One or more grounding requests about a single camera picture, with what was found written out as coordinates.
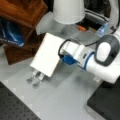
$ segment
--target cable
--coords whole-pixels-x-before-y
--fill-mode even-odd
[[[115,30],[113,30],[111,34],[114,34],[116,32],[116,30],[118,29],[119,24],[120,24],[120,0],[118,0],[118,8],[119,8],[119,15],[118,15],[119,18],[118,18],[118,23],[116,25],[117,28]]]
[[[97,42],[98,42],[98,41],[96,41],[96,42],[93,42],[93,43],[90,43],[90,44],[88,44],[88,45],[85,45],[85,46],[86,46],[86,47],[88,47],[88,46],[91,46],[91,45],[97,44]]]
[[[85,12],[86,12],[86,13],[91,13],[91,14],[93,14],[93,15],[96,15],[96,16],[102,18],[104,21],[108,22],[108,20],[105,19],[105,17],[103,17],[103,16],[101,16],[101,15],[98,15],[98,14],[96,14],[96,13],[93,13],[93,12],[91,12],[91,11],[87,11],[87,10],[86,10]]]
[[[58,50],[58,56],[62,59],[63,57],[64,57],[64,55],[62,55],[61,53],[60,53],[60,51],[61,51],[61,48],[64,46],[64,44],[66,43],[66,42],[68,42],[68,41],[71,41],[70,39],[67,39],[67,40],[65,40],[62,44],[61,44],[61,46],[60,46],[60,48],[59,48],[59,50]]]
[[[80,43],[80,41],[78,41],[77,39],[75,39],[75,38],[73,38],[73,37],[71,37],[71,36],[69,36],[69,39],[71,39],[72,42],[76,42],[76,43],[78,43],[79,45],[82,44],[82,43]]]

